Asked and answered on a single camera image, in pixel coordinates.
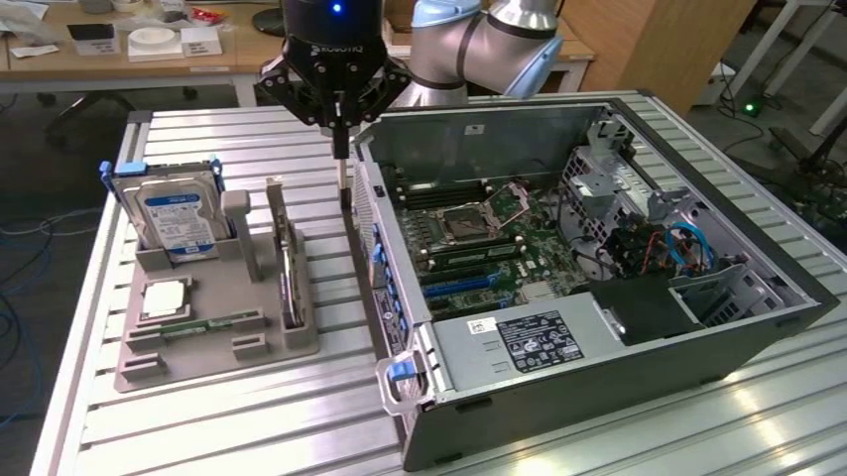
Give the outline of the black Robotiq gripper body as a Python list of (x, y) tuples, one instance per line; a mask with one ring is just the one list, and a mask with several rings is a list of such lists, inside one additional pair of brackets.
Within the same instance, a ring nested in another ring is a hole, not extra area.
[(387, 60), (379, 1), (284, 1), (283, 57), (300, 77), (312, 111), (328, 129), (360, 120), (359, 98)]

